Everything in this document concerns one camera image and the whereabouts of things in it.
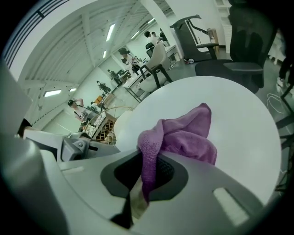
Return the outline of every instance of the floor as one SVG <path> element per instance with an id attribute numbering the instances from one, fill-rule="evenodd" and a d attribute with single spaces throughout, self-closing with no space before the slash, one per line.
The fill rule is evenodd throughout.
<path id="1" fill-rule="evenodd" d="M 225 49 L 220 49 L 218 55 L 218 59 L 230 59 L 230 55 L 226 53 Z M 171 79 L 173 81 L 188 78 L 195 76 L 194 70 L 195 64 L 185 64 L 183 60 L 177 62 L 177 64 L 168 71 Z M 274 98 L 270 98 L 270 103 L 273 107 L 278 111 L 276 111 L 270 104 L 267 105 L 268 94 L 274 94 L 280 96 L 276 89 L 276 82 L 278 77 L 280 66 L 274 65 L 273 61 L 267 59 L 264 65 L 264 78 L 265 78 L 265 86 L 256 93 L 257 97 L 265 104 L 265 106 L 269 109 L 270 114 L 273 119 L 276 121 L 281 120 L 285 116 L 289 114 L 287 108 L 282 105 L 279 101 Z M 138 102 L 124 89 L 119 88 L 115 91 L 116 99 L 111 104 L 111 106 L 130 106 L 135 108 L 138 105 Z M 294 109 L 294 98 L 292 98 L 291 94 L 286 97 L 289 105 Z M 289 125 L 287 128 L 283 128 L 279 130 L 280 135 L 287 135 L 289 133 L 294 132 L 294 124 Z M 285 149 L 282 151 L 282 164 L 281 164 L 281 174 L 280 177 L 283 176 L 284 171 L 287 169 L 287 162 L 289 156 L 289 149 Z M 274 192 L 272 198 L 276 196 L 280 196 L 279 193 Z"/>

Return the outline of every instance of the white round table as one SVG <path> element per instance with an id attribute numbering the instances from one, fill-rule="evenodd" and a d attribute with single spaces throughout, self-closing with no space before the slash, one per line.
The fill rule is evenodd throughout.
<path id="1" fill-rule="evenodd" d="M 178 118 L 203 102 L 212 111 L 208 139 L 217 148 L 215 166 L 266 204 L 281 166 L 278 130 L 259 98 L 230 80 L 198 76 L 158 89 L 135 108 L 116 146 L 120 151 L 135 149 L 139 134 L 159 119 Z"/>

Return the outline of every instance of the fluorescent light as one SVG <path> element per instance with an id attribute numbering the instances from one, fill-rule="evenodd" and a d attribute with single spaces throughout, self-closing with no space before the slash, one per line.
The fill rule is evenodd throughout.
<path id="1" fill-rule="evenodd" d="M 48 96 L 51 96 L 51 95 L 57 95 L 60 92 L 61 92 L 61 90 L 47 91 L 47 92 L 45 92 L 44 97 L 48 97 Z"/>
<path id="2" fill-rule="evenodd" d="M 154 18 L 152 20 L 150 20 L 147 24 L 150 24 L 153 20 L 155 20 Z"/>
<path id="3" fill-rule="evenodd" d="M 109 32 L 108 32 L 108 35 L 107 35 L 107 38 L 106 38 L 106 41 L 110 40 L 110 37 L 111 37 L 111 34 L 112 34 L 112 31 L 113 31 L 114 26 L 115 26 L 115 24 L 113 24 L 112 26 L 110 26 Z"/>
<path id="4" fill-rule="evenodd" d="M 138 33 L 139 33 L 139 31 L 137 33 L 135 33 L 134 36 L 131 37 L 131 39 L 133 39 L 134 37 L 136 37 Z"/>

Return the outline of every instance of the purple towel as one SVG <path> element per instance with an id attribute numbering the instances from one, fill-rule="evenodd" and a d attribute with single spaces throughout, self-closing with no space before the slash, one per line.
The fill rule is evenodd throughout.
<path id="1" fill-rule="evenodd" d="M 211 109 L 202 103 L 177 119 L 160 119 L 155 127 L 139 135 L 138 147 L 143 154 L 142 191 L 146 201 L 155 186 L 156 158 L 160 150 L 215 164 L 216 147 L 206 139 L 210 123 Z"/>

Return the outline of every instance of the white ceiling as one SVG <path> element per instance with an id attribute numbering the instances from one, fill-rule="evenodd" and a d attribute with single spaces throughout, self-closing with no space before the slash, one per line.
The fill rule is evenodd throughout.
<path id="1" fill-rule="evenodd" d="M 165 0 L 155 0 L 165 14 L 171 12 Z M 38 56 L 26 76 L 25 92 L 34 104 L 27 118 L 31 123 L 59 107 L 71 95 L 68 89 L 81 84 L 87 75 L 112 52 L 131 40 L 152 16 L 138 0 L 98 0 L 60 21 L 38 45 Z M 110 25 L 115 24 L 106 42 Z M 63 95 L 44 98 L 46 90 L 64 89 Z"/>

